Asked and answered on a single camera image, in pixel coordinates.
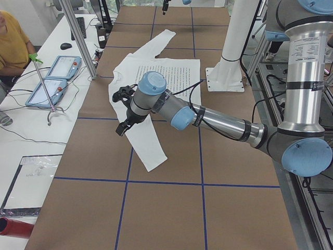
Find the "white table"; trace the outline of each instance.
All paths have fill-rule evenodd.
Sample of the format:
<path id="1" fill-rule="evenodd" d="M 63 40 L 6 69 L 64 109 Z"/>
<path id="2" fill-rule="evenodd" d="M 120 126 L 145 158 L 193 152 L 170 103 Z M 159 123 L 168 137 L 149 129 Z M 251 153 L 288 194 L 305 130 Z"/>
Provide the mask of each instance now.
<path id="1" fill-rule="evenodd" d="M 77 15 L 77 17 L 84 17 L 85 25 L 88 26 L 89 22 L 95 18 L 95 15 Z M 91 24 L 96 24 L 98 21 L 95 19 Z M 93 56 L 95 49 L 98 46 L 97 32 L 94 26 L 89 26 L 86 30 L 87 38 L 85 39 L 89 53 Z M 60 45 L 64 42 L 71 43 L 72 48 L 62 51 Z M 38 58 L 43 61 L 42 67 L 50 67 L 58 55 L 72 55 L 80 56 L 79 49 L 75 41 L 71 40 L 71 32 L 66 18 L 62 18 L 49 38 L 38 52 Z M 31 63 L 24 73 L 34 70 L 34 65 Z M 42 75 L 45 76 L 48 70 L 42 70 Z M 13 119 L 10 126 L 5 127 L 8 130 L 15 131 L 25 138 L 34 139 L 37 141 L 53 141 L 53 142 L 67 142 L 79 109 L 82 106 L 84 97 L 88 91 L 91 78 L 88 71 L 85 69 L 82 74 L 75 80 L 75 85 L 78 86 L 78 92 L 75 101 L 70 108 L 63 114 L 60 111 L 52 113 L 50 118 L 52 125 L 47 125 L 47 115 L 49 110 L 41 110 L 38 108 L 22 108 L 16 110 L 5 111 Z M 39 78 L 36 72 L 30 73 L 18 80 L 15 89 L 34 90 L 39 83 Z M 66 109 L 73 100 L 77 88 L 73 84 L 69 85 L 64 97 L 58 103 L 63 109 Z M 21 105 L 24 105 L 29 92 L 14 91 L 11 95 Z M 15 100 L 7 96 L 0 105 L 0 110 L 8 110 L 19 107 Z M 62 154 L 65 150 L 65 145 L 35 143 L 21 139 L 17 135 L 0 129 L 0 152 L 1 152 L 1 173 L 0 173 L 0 202 L 5 198 L 7 190 L 11 184 L 13 176 L 19 166 L 22 156 L 28 155 L 53 155 Z M 29 223 L 34 223 L 36 218 L 23 218 L 22 220 Z M 28 240 L 18 239 L 13 237 L 0 236 L 0 249 L 3 250 L 19 250 L 24 249 Z"/>

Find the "computer mouse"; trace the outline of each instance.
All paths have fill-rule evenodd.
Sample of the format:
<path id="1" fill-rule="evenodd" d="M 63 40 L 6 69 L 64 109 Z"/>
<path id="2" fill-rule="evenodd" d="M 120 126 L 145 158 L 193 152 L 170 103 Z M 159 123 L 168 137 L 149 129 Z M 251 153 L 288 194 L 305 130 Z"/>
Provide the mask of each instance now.
<path id="1" fill-rule="evenodd" d="M 65 49 L 68 49 L 71 47 L 72 47 L 72 45 L 70 43 L 62 43 L 60 46 L 60 49 L 62 49 L 64 51 Z"/>

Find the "label on robot arm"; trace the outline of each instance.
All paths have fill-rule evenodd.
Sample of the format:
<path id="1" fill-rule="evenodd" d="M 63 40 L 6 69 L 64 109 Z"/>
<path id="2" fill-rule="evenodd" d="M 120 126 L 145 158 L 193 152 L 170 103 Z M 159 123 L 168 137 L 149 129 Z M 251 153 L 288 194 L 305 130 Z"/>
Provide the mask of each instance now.
<path id="1" fill-rule="evenodd" d="M 289 64 L 324 62 L 325 43 L 321 36 L 290 42 Z"/>

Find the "brown table surface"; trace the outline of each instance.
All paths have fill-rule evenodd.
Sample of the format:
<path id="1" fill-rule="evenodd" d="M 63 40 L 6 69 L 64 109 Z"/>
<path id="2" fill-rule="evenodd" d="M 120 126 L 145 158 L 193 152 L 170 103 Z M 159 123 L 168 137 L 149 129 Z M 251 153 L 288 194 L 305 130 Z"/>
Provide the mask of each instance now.
<path id="1" fill-rule="evenodd" d="M 271 159 L 248 144 L 152 115 L 168 160 L 148 173 L 108 96 L 113 69 L 164 29 L 177 34 L 160 58 L 220 60 L 225 8 L 122 7 L 26 250 L 297 249 Z M 203 105 L 251 119 L 254 98 L 208 92 Z"/>

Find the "mustard shirt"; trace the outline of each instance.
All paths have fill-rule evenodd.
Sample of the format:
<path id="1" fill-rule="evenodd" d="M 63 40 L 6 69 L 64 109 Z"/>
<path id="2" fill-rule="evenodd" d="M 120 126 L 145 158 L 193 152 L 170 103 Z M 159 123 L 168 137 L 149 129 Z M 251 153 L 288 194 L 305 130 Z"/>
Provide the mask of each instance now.
<path id="1" fill-rule="evenodd" d="M 1 10 L 6 19 L 7 34 L 0 35 L 0 70 L 4 67 L 23 68 L 29 61 L 26 43 L 29 38 L 10 13 Z"/>

